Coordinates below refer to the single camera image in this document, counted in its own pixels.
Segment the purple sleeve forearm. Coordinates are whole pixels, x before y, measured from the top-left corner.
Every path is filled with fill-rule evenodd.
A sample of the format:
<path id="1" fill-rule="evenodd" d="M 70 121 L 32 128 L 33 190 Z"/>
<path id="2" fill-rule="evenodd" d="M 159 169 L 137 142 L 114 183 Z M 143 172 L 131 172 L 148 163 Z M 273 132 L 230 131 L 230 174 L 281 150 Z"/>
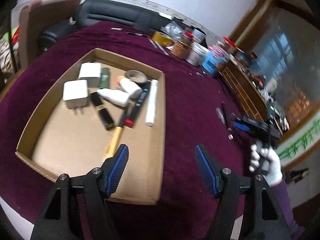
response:
<path id="1" fill-rule="evenodd" d="M 273 186 L 272 190 L 286 219 L 291 239 L 298 239 L 305 231 L 305 228 L 299 226 L 293 217 L 292 207 L 290 205 L 285 181 L 282 180 L 281 183 Z"/>

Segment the white gloved right hand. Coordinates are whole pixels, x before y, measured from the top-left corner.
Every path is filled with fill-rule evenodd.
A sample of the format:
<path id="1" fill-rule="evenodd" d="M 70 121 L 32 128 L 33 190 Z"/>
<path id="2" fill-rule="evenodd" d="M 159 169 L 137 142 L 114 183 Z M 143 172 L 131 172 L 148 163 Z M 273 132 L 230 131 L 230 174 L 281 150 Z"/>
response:
<path id="1" fill-rule="evenodd" d="M 266 172 L 263 177 L 270 187 L 277 186 L 283 179 L 280 159 L 272 147 L 263 148 L 262 143 L 257 141 L 251 146 L 251 159 L 249 162 L 249 171 L 251 173 L 256 172 L 261 166 L 262 158 L 265 158 L 262 171 Z"/>

